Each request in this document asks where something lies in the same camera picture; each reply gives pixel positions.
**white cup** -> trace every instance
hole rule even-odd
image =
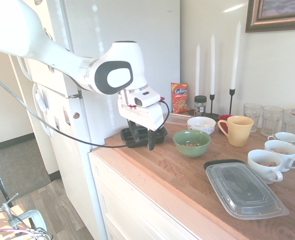
[[[276,133],[275,136],[271,135],[267,137],[267,140],[272,140],[272,139],[287,142],[295,146],[295,134],[290,132],[281,131]]]
[[[247,154],[247,164],[262,178],[266,184],[281,182],[283,175],[280,171],[282,159],[267,150],[252,150]]]
[[[187,120],[188,129],[199,130],[207,134],[214,132],[216,121],[206,116],[195,116]]]
[[[293,166],[295,162],[295,146],[291,143],[281,140],[269,140],[265,142],[264,149],[277,154],[282,159],[281,172],[295,169],[295,166]]]

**wooden floor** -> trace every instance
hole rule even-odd
[[[13,204],[22,204],[26,211],[39,210],[53,240],[93,240],[69,201],[61,179],[14,200]]]

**white refrigerator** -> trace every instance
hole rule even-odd
[[[171,107],[171,83],[180,82],[179,0],[43,0],[35,5],[46,32],[82,56],[99,58],[116,41],[135,41],[142,50],[145,78]],[[103,145],[127,128],[118,112],[117,94],[79,88],[67,75],[25,59],[36,84],[39,114],[65,134]],[[66,194],[95,240],[107,240],[88,153],[92,146],[44,127],[49,134]]]

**clear plastic lid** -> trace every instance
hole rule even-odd
[[[168,115],[168,118],[166,120],[167,124],[176,124],[176,125],[182,125],[187,126],[188,120],[191,118],[191,115],[183,115],[183,114],[177,114],[177,113],[170,113]]]
[[[268,219],[289,214],[274,192],[244,162],[217,160],[204,165],[225,210],[237,219]]]

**yellow mug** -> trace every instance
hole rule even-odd
[[[228,133],[220,123],[226,123]],[[243,147],[247,144],[254,121],[246,116],[230,116],[227,120],[219,120],[217,125],[227,136],[229,144]]]

